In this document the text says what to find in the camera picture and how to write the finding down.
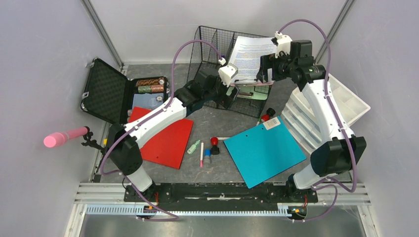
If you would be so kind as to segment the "light green clipboard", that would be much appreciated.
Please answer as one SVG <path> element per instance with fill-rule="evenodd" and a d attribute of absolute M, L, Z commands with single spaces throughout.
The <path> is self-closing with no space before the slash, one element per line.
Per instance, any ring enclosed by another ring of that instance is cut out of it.
<path fill-rule="evenodd" d="M 247 98 L 253 100 L 267 100 L 271 86 L 238 86 L 237 98 Z"/>

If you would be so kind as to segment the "pink clear clipboard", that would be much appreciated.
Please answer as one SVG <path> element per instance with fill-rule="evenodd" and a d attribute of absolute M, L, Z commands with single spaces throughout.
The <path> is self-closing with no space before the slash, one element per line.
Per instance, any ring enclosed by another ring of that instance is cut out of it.
<path fill-rule="evenodd" d="M 272 85 L 273 81 L 261 82 L 259 80 L 236 80 L 230 84 L 230 86 L 265 86 Z"/>

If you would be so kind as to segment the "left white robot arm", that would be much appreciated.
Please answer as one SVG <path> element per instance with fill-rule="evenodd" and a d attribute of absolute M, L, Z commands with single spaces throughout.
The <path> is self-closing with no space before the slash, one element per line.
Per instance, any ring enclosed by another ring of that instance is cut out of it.
<path fill-rule="evenodd" d="M 140 149 L 156 134 L 171 124 L 186 118 L 201 109 L 205 102 L 230 108 L 238 89 L 227 94 L 238 69 L 231 65 L 203 69 L 194 80 L 177 89 L 169 99 L 140 119 L 125 125 L 113 124 L 107 137 L 107 152 L 104 159 L 110 158 L 121 172 L 136 187 L 136 194 L 143 201 L 155 196 L 153 181 L 142 166 Z"/>

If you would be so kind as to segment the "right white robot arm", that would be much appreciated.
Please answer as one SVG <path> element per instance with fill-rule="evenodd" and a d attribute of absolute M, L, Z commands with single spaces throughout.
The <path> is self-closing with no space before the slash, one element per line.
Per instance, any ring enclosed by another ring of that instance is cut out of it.
<path fill-rule="evenodd" d="M 316 65 L 310 40 L 291 40 L 288 36 L 272 38 L 275 53 L 260 58 L 258 80 L 291 79 L 309 102 L 317 120 L 322 144 L 310 155 L 310 164 L 289 177 L 285 194 L 291 201 L 299 201 L 305 190 L 334 176 L 355 171 L 366 148 L 364 137 L 357 137 L 346 124 L 332 95 L 329 72 L 323 65 Z"/>

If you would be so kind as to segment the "white printed paper sheet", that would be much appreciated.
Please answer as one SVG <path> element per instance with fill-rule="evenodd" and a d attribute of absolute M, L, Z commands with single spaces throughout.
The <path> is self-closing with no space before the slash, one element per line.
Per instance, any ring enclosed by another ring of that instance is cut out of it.
<path fill-rule="evenodd" d="M 276 46 L 271 38 L 249 38 L 238 36 L 229 62 L 238 68 L 238 73 L 233 77 L 236 80 L 257 80 L 260 57 L 275 53 Z"/>

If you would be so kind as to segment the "teal blue clipboard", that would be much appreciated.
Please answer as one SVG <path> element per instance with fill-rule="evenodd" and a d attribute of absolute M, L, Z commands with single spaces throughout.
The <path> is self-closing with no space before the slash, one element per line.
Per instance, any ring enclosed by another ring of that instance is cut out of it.
<path fill-rule="evenodd" d="M 226 139 L 224 144 L 249 189 L 306 160 L 279 116 Z"/>

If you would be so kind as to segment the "black wire mesh organizer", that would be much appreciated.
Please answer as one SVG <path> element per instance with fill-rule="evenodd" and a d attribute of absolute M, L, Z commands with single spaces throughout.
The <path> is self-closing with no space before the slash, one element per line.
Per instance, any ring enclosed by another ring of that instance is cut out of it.
<path fill-rule="evenodd" d="M 196 40 L 210 42 L 217 48 L 226 60 L 230 59 L 234 44 L 238 37 L 262 38 L 261 35 L 247 34 L 202 25 L 199 26 L 195 32 Z M 217 60 L 217 53 L 210 46 L 201 42 L 194 43 L 192 46 L 187 81 L 193 80 L 197 72 L 202 68 L 218 69 L 220 65 Z M 229 110 L 253 118 L 258 118 L 264 109 L 270 90 L 270 85 L 252 86 L 251 93 L 253 97 L 238 97 Z"/>

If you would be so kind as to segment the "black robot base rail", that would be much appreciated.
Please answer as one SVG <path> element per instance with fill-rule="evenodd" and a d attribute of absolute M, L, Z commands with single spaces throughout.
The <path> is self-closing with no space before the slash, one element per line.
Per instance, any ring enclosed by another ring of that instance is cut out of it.
<path fill-rule="evenodd" d="M 290 190 L 284 183 L 160 183 L 143 196 L 165 211 L 274 211 L 279 203 L 317 203 L 313 190 Z"/>

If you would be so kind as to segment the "red clipboard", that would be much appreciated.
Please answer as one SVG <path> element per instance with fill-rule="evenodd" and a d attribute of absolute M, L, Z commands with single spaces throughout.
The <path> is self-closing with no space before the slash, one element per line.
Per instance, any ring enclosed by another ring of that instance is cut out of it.
<path fill-rule="evenodd" d="M 152 137 L 141 149 L 146 161 L 179 169 L 194 122 L 179 120 Z"/>

